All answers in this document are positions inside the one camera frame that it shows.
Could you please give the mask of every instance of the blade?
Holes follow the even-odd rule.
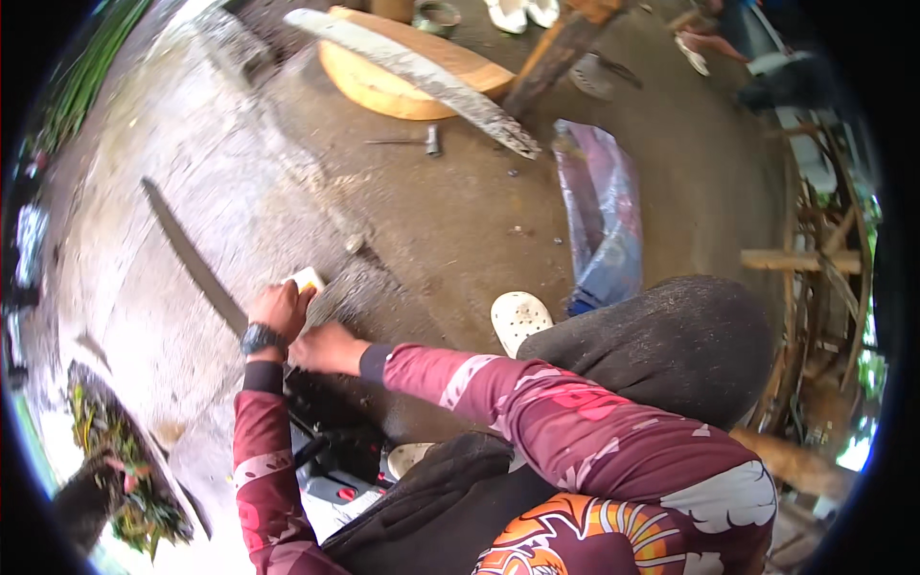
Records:
[[[189,237],[185,235],[182,226],[176,221],[176,216],[169,210],[169,206],[160,194],[159,188],[148,178],[141,178],[141,185],[144,187],[147,200],[150,201],[150,207],[156,214],[156,219],[163,227],[163,232],[167,235],[169,244],[176,250],[179,261],[185,266],[192,280],[208,298],[211,306],[217,315],[222,317],[227,326],[238,336],[242,336],[246,331],[248,319],[243,308],[240,307],[227,292],[227,290],[208,267],[208,264],[201,258],[201,254],[192,245]]]
[[[347,20],[307,8],[288,12],[284,21],[347,48],[399,76],[454,109],[514,152],[532,160],[540,151],[534,138],[495,102],[406,46]]]

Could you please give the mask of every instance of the blue plastic bag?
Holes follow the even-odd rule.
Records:
[[[642,222],[632,162],[614,136],[568,120],[553,127],[575,270],[568,311],[576,316],[639,292]]]

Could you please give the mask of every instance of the wristwatch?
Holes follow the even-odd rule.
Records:
[[[278,348],[278,351],[285,358],[287,357],[287,339],[265,324],[249,324],[249,327],[243,332],[243,337],[239,339],[239,349],[243,355],[262,351],[271,346]]]

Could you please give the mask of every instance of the vegetation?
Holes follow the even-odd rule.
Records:
[[[110,449],[128,474],[152,467],[120,408],[107,405],[79,381],[71,384],[69,400],[74,413],[74,441],[84,454]],[[158,492],[149,474],[137,477],[136,487],[126,494],[126,502],[111,518],[112,531],[153,561],[161,539],[188,543],[191,527],[178,503],[168,493]]]
[[[33,155],[51,155],[79,132],[115,54],[149,5],[150,0],[103,0],[99,4],[93,14],[96,29],[86,47],[52,77]]]

